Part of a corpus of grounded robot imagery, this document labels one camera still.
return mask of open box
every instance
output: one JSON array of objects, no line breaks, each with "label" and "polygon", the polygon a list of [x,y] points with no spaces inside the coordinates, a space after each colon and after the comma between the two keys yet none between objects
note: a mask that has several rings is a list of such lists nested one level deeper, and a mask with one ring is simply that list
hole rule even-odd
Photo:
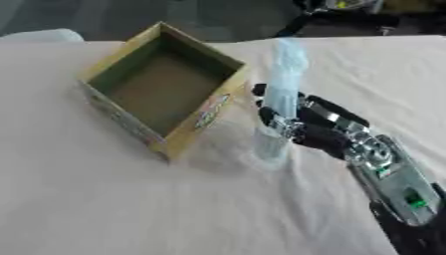
[{"label": "open box", "polygon": [[80,76],[90,102],[167,158],[214,121],[245,65],[158,23]]}]

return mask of wrinkled cloth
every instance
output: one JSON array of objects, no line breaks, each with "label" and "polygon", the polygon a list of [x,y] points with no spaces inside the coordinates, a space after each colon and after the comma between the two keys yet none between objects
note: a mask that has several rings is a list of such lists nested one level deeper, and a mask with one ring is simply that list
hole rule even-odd
[{"label": "wrinkled cloth", "polygon": [[[300,40],[304,93],[396,137],[432,180],[446,177],[442,37]],[[216,44],[266,82],[274,40]],[[290,146],[281,169],[253,155],[240,96],[166,164],[93,110],[75,74],[119,42],[0,46],[0,253],[395,254],[345,168]]]}]

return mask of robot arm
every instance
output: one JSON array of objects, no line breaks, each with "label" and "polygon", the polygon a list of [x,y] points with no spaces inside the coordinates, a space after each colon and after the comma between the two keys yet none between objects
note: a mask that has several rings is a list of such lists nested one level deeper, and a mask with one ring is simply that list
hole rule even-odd
[{"label": "robot arm", "polygon": [[[261,96],[264,86],[253,93]],[[445,193],[401,146],[387,135],[372,135],[368,121],[316,96],[300,94],[297,113],[286,120],[273,109],[259,109],[262,122],[282,136],[346,162],[400,255],[446,254]]]}]

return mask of white tablecloth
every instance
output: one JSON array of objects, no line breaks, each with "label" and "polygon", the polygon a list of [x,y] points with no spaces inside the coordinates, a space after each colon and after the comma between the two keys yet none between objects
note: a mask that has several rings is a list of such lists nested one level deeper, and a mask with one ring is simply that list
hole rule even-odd
[{"label": "white tablecloth", "polygon": [[[446,178],[443,38],[301,41],[302,91],[367,118]],[[175,163],[158,160],[77,88],[75,73],[118,45],[0,45],[0,254],[394,254],[342,161],[293,146],[271,171],[250,156],[247,101]],[[249,63],[252,86],[267,81],[272,45],[217,47]]]}]

